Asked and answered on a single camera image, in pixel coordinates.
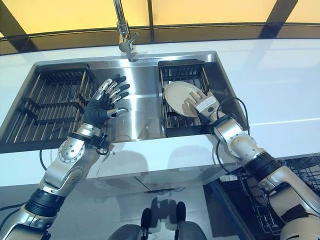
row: robotic hand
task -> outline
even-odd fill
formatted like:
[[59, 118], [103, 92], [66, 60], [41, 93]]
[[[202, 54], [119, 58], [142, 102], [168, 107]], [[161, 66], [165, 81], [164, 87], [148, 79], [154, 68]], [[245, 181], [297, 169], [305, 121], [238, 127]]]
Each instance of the robotic hand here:
[[109, 143], [100, 128], [106, 120], [128, 113], [125, 108], [114, 108], [115, 103], [129, 95], [123, 92], [129, 84], [119, 86], [125, 76], [116, 74], [105, 80], [93, 95], [84, 111], [84, 123], [69, 135], [58, 150], [55, 161], [29, 201], [11, 217], [0, 240], [48, 240], [47, 229], [57, 217], [65, 198], [78, 181], [85, 178], [90, 167], [102, 152], [108, 152]]
[[288, 167], [282, 166], [245, 133], [230, 116], [219, 112], [219, 102], [211, 92], [191, 92], [188, 99], [212, 124], [214, 133], [229, 152], [257, 179], [274, 212], [285, 223], [281, 240], [320, 239], [320, 197]]

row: wire rack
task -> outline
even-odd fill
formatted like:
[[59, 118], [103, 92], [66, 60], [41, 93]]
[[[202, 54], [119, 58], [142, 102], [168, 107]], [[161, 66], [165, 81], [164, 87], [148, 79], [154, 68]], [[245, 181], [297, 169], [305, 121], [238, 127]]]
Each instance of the wire rack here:
[[167, 137], [205, 134], [209, 132], [206, 126], [201, 125], [198, 118], [186, 117], [176, 113], [168, 105], [164, 95], [167, 85], [175, 81], [192, 84], [204, 93], [207, 93], [210, 89], [210, 84], [203, 64], [202, 61], [196, 59], [160, 61], [158, 64], [163, 103], [161, 124]]
[[[320, 196], [320, 156], [280, 160], [280, 163], [290, 168]], [[266, 234], [280, 235], [283, 223], [269, 208], [268, 198], [259, 190], [258, 182], [253, 178], [240, 179], [240, 181], [249, 197], [262, 230]]]
[[4, 131], [1, 149], [37, 150], [53, 129], [45, 147], [57, 147], [83, 121], [84, 109], [94, 94], [95, 78], [85, 68], [36, 71]]

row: white plate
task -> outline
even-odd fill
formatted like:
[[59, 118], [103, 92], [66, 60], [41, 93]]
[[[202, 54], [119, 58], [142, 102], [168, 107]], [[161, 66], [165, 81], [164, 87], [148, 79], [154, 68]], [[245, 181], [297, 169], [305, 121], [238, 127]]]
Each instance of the white plate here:
[[196, 93], [197, 91], [201, 90], [190, 83], [174, 81], [166, 86], [164, 90], [164, 98], [169, 106], [178, 114], [186, 117], [197, 118], [198, 115], [196, 110], [187, 102], [187, 98], [193, 100], [190, 92]]

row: wire basket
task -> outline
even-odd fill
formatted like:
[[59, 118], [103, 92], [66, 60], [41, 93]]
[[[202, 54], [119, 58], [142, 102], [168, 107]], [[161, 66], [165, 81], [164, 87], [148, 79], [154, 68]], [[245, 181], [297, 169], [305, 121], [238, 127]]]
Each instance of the wire basket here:
[[57, 148], [82, 123], [95, 84], [95, 77], [85, 64], [66, 69], [38, 67], [4, 131], [1, 152], [38, 150], [48, 133], [69, 122], [44, 146]]
[[[320, 196], [320, 156], [309, 156], [279, 161], [290, 168], [318, 196]], [[260, 191], [253, 178], [240, 179], [244, 191], [252, 204], [256, 218], [266, 234], [280, 235], [283, 223], [269, 208], [267, 196]]]
[[196, 86], [207, 93], [211, 88], [204, 69], [204, 62], [197, 59], [160, 61], [159, 78], [162, 89], [163, 118], [161, 125], [167, 137], [209, 133], [198, 118], [186, 117], [176, 113], [165, 99], [165, 88], [172, 82], [182, 81]]

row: cable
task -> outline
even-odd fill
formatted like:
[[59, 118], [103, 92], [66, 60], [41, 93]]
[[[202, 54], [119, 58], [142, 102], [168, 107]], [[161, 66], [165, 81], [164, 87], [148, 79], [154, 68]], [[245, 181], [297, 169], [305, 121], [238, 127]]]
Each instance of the cable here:
[[245, 112], [246, 128], [248, 129], [248, 135], [250, 136], [250, 126], [249, 126], [249, 118], [248, 118], [247, 107], [246, 107], [245, 103], [244, 103], [240, 98], [235, 97], [235, 96], [231, 96], [231, 97], [228, 97], [228, 98], [224, 99], [223, 101], [221, 101], [220, 104], [219, 104], [219, 106], [218, 106], [218, 108], [217, 108], [217, 110], [216, 110], [216, 119], [219, 119], [218, 112], [221, 111], [222, 105], [223, 105], [226, 101], [231, 100], [231, 99], [236, 99], [236, 100], [238, 100], [238, 101], [242, 104], [242, 106], [243, 106], [243, 108], [244, 108], [244, 112]]
[[[244, 108], [244, 112], [245, 112], [246, 128], [247, 128], [247, 130], [248, 130], [248, 135], [250, 136], [250, 126], [249, 126], [249, 118], [248, 118], [247, 107], [246, 107], [245, 103], [244, 103], [240, 98], [235, 97], [235, 96], [231, 96], [231, 97], [228, 97], [228, 98], [224, 99], [223, 101], [221, 101], [220, 104], [219, 104], [219, 106], [218, 106], [218, 108], [217, 108], [217, 110], [216, 110], [216, 119], [219, 119], [218, 113], [219, 113], [219, 111], [221, 111], [222, 105], [223, 105], [226, 101], [231, 100], [231, 99], [236, 99], [236, 100], [238, 100], [238, 101], [242, 104], [242, 106], [243, 106], [243, 108]], [[240, 178], [243, 178], [243, 177], [248, 177], [248, 178], [249, 178], [249, 177], [252, 177], [251, 175], [233, 173], [233, 172], [229, 171], [228, 169], [226, 169], [225, 166], [223, 166], [223, 164], [221, 163], [220, 157], [219, 157], [219, 152], [218, 152], [218, 151], [219, 151], [219, 144], [220, 144], [220, 142], [221, 142], [221, 141], [218, 140], [218, 142], [217, 142], [217, 144], [216, 144], [216, 146], [215, 146], [215, 155], [216, 155], [216, 157], [217, 157], [217, 159], [218, 159], [218, 162], [219, 162], [221, 168], [222, 168], [223, 170], [225, 170], [228, 174], [234, 175], [234, 176], [237, 176], [237, 177], [240, 177]]]
[[44, 145], [45, 145], [45, 142], [48, 140], [48, 138], [54, 134], [56, 131], [58, 131], [59, 129], [61, 129], [62, 127], [64, 127], [65, 125], [68, 125], [69, 123], [72, 123], [72, 122], [75, 122], [75, 120], [72, 120], [72, 121], [67, 121], [65, 124], [62, 124], [61, 126], [57, 127], [55, 130], [53, 130], [52, 132], [50, 132], [43, 140], [42, 140], [42, 143], [41, 143], [41, 146], [40, 146], [40, 151], [39, 151], [39, 158], [40, 158], [40, 163], [41, 163], [41, 166], [43, 167], [43, 169], [46, 171], [47, 168], [46, 166], [44, 165], [44, 161], [42, 159], [42, 150], [44, 148]]
[[233, 173], [231, 171], [229, 171], [228, 169], [226, 169], [226, 167], [222, 164], [221, 160], [220, 160], [220, 157], [219, 157], [219, 144], [220, 144], [220, 140], [218, 140], [218, 142], [216, 143], [216, 146], [215, 146], [215, 155], [218, 159], [218, 162], [220, 164], [220, 167], [225, 170], [228, 174], [231, 174], [231, 175], [234, 175], [234, 176], [237, 176], [237, 177], [252, 177], [251, 175], [246, 175], [246, 174], [237, 174], [237, 173]]
[[6, 209], [13, 209], [13, 208], [17, 208], [17, 207], [21, 207], [22, 205], [26, 204], [27, 202], [23, 202], [17, 205], [10, 205], [10, 206], [4, 206], [0, 208], [0, 211], [6, 210]]
[[20, 210], [20, 208], [14, 210], [14, 211], [12, 211], [12, 212], [10, 212], [10, 213], [3, 219], [3, 221], [2, 221], [1, 224], [0, 224], [0, 232], [1, 232], [1, 229], [2, 229], [2, 227], [4, 226], [5, 222], [8, 220], [8, 218], [10, 218], [11, 215], [15, 214], [15, 213], [18, 212], [19, 210]]

